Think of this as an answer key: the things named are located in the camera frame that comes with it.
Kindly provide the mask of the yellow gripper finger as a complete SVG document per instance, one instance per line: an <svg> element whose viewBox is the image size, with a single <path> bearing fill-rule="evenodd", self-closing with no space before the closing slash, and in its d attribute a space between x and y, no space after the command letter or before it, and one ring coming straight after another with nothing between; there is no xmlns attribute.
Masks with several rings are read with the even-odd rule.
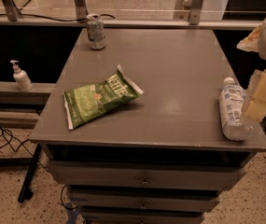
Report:
<svg viewBox="0 0 266 224"><path fill-rule="evenodd" d="M266 117L266 69L255 70L249 80L244 102L244 118L262 121Z"/></svg>
<svg viewBox="0 0 266 224"><path fill-rule="evenodd" d="M260 25L256 27L246 38L237 44L236 48L247 52L258 52L260 28Z"/></svg>

